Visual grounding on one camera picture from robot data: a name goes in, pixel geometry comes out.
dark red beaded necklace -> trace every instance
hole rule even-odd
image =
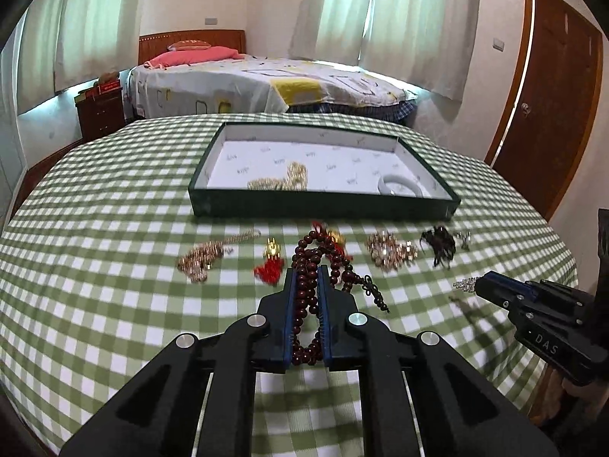
[[[319,246],[315,249],[307,249],[307,246],[313,244],[313,242],[317,242]],[[294,335],[292,364],[295,366],[302,363],[314,366],[316,362],[322,360],[319,330],[309,347],[306,348],[300,345],[298,334],[300,333],[300,327],[303,325],[303,319],[307,316],[307,306],[309,307],[309,313],[319,314],[319,305],[316,298],[317,267],[324,256],[330,260],[330,282],[332,285],[338,283],[340,276],[343,281],[343,292],[351,293],[353,285],[360,284],[366,291],[367,296],[374,296],[375,304],[381,311],[389,312],[389,308],[383,301],[383,296],[376,285],[372,283],[372,279],[368,275],[362,278],[354,273],[351,262],[335,248],[333,238],[328,236],[323,227],[316,227],[315,230],[311,230],[308,235],[298,241],[298,247],[295,249],[294,256],[292,256],[292,268],[298,274],[297,292],[294,301],[294,325],[292,327]],[[340,268],[342,266],[345,267],[345,270],[341,275]]]

tablecloth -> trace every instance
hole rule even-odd
[[[543,218],[478,160],[439,148],[392,123],[343,115],[199,115],[135,122],[66,155],[25,201],[0,239],[1,381],[11,402],[53,450],[180,332],[223,332],[279,290],[256,280],[267,236],[291,255],[310,221],[197,221],[188,182],[224,121],[293,121],[401,136],[462,197],[448,228],[470,230],[470,250],[450,269],[430,250],[399,272],[375,267],[366,236],[379,230],[418,241],[437,222],[329,221],[346,237],[354,270],[369,273],[391,313],[359,287],[358,307],[394,331],[442,335],[517,407],[527,403],[543,362],[513,338],[495,305],[453,290],[489,270],[519,280],[575,286],[569,250]],[[234,246],[204,284],[176,268],[192,245],[250,228],[255,241]],[[312,336],[314,318],[301,334]],[[357,372],[322,366],[258,375],[254,455],[363,455]]]

nightstand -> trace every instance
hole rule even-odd
[[[123,88],[76,103],[84,142],[107,136],[125,126]]]

wall switch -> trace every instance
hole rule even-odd
[[[499,50],[499,51],[503,51],[505,49],[505,43],[503,41],[501,41],[500,39],[494,38],[493,39],[493,48],[495,48],[496,50]]]

bracelet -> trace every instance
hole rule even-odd
[[[419,187],[415,181],[402,177],[401,175],[392,174],[379,177],[378,189],[381,194],[395,195],[395,192],[387,187],[387,182],[400,184],[414,192],[416,197],[422,197],[421,187]]]

